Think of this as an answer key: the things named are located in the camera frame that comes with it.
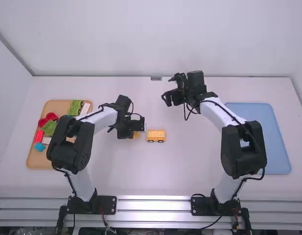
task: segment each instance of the metal frame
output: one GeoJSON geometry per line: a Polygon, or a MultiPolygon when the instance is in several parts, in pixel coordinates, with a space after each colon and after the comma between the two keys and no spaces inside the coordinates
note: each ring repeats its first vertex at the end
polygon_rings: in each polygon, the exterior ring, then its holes
{"type": "MultiPolygon", "coordinates": [[[[116,215],[105,216],[116,228],[199,229],[217,218],[192,216],[188,196],[117,198],[116,215]]],[[[59,208],[66,203],[67,198],[0,198],[0,226],[55,227],[59,208]]],[[[241,200],[241,206],[249,209],[253,229],[302,230],[302,201],[241,200]]],[[[230,229],[231,219],[223,217],[211,228],[230,229]]],[[[65,226],[73,226],[73,215],[66,216],[65,226]]],[[[75,227],[104,225],[100,215],[76,215],[75,227]]]]}

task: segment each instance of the black cable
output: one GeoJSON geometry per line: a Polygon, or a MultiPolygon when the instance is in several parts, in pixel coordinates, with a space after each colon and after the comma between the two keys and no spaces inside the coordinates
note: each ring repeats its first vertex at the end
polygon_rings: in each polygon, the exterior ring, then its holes
{"type": "Polygon", "coordinates": [[[191,196],[191,198],[192,198],[192,197],[194,197],[194,196],[201,196],[201,197],[205,197],[203,194],[200,194],[200,193],[195,193],[195,194],[193,194],[193,195],[191,196]]]}
{"type": "Polygon", "coordinates": [[[241,189],[244,182],[247,182],[247,180],[262,180],[264,178],[264,176],[265,176],[265,168],[262,169],[262,175],[259,178],[247,177],[247,178],[242,179],[240,184],[239,184],[239,187],[237,188],[237,190],[232,195],[231,200],[234,199],[237,196],[237,194],[238,194],[239,190],[241,189]]]}
{"type": "Polygon", "coordinates": [[[74,230],[75,222],[76,222],[76,214],[73,213],[73,228],[72,228],[72,231],[74,230]]]}
{"type": "Polygon", "coordinates": [[[199,114],[198,112],[193,112],[192,109],[189,108],[189,103],[186,103],[186,108],[189,110],[189,112],[193,113],[193,114],[199,114]]]}
{"type": "Polygon", "coordinates": [[[133,229],[131,229],[131,230],[127,233],[127,235],[129,235],[129,234],[132,232],[132,230],[133,230],[133,229]]]}
{"type": "Polygon", "coordinates": [[[64,173],[64,176],[67,177],[67,179],[68,179],[68,183],[69,183],[69,185],[70,185],[70,187],[71,187],[71,189],[72,189],[72,193],[73,193],[75,196],[77,196],[77,192],[76,192],[76,190],[74,189],[74,186],[72,185],[71,178],[70,178],[70,175],[68,174],[68,172],[56,168],[56,167],[54,166],[53,163],[52,163],[52,168],[53,168],[54,170],[56,170],[56,171],[59,171],[59,172],[64,173]]]}
{"type": "Polygon", "coordinates": [[[207,225],[207,226],[205,226],[205,227],[202,227],[201,230],[207,229],[207,228],[213,226],[213,225],[216,224],[222,217],[223,217],[222,215],[219,216],[217,220],[215,220],[214,222],[212,222],[210,225],[207,225]]]}

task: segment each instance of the white table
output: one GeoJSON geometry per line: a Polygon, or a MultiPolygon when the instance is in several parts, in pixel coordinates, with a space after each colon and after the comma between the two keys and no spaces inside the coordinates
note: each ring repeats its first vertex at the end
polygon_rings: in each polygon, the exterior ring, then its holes
{"type": "MultiPolygon", "coordinates": [[[[99,194],[120,199],[116,215],[107,218],[111,225],[200,228],[214,221],[214,217],[191,216],[188,200],[194,193],[209,195],[223,173],[220,133],[199,115],[185,122],[182,106],[166,107],[161,95],[176,87],[166,81],[37,77],[0,163],[0,225],[24,226],[20,219],[25,219],[31,226],[54,226],[57,209],[70,194],[60,173],[30,170],[25,165],[44,103],[78,98],[92,100],[97,107],[115,102],[119,94],[132,99],[147,128],[165,129],[167,141],[148,143],[144,137],[120,141],[114,131],[95,135],[88,165],[91,179],[99,194]]],[[[223,102],[267,102],[274,108],[292,172],[249,181],[239,197],[250,210],[254,228],[302,229],[302,107],[290,78],[207,77],[205,81],[208,91],[217,93],[223,102]]],[[[67,217],[66,225],[71,226],[71,219],[67,217]]],[[[83,215],[76,220],[80,226],[99,226],[100,216],[83,215]]],[[[223,218],[214,228],[229,228],[229,221],[223,218]]]]}

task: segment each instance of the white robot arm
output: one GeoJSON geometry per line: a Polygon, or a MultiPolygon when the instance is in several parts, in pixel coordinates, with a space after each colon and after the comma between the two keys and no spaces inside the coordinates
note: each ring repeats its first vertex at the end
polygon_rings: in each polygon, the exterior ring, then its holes
{"type": "Polygon", "coordinates": [[[239,200],[236,199],[243,184],[248,179],[261,180],[267,164],[265,144],[261,125],[257,121],[246,121],[228,109],[214,92],[207,92],[202,71],[177,73],[169,81],[176,81],[177,88],[167,91],[162,99],[168,107],[185,104],[192,107],[190,113],[202,114],[207,117],[222,134],[221,163],[224,175],[217,187],[213,188],[210,197],[191,197],[191,211],[194,216],[202,215],[231,215],[232,208],[239,208],[239,200]],[[241,146],[240,141],[248,142],[247,146],[241,146]],[[263,169],[260,178],[251,178],[263,169]]]}

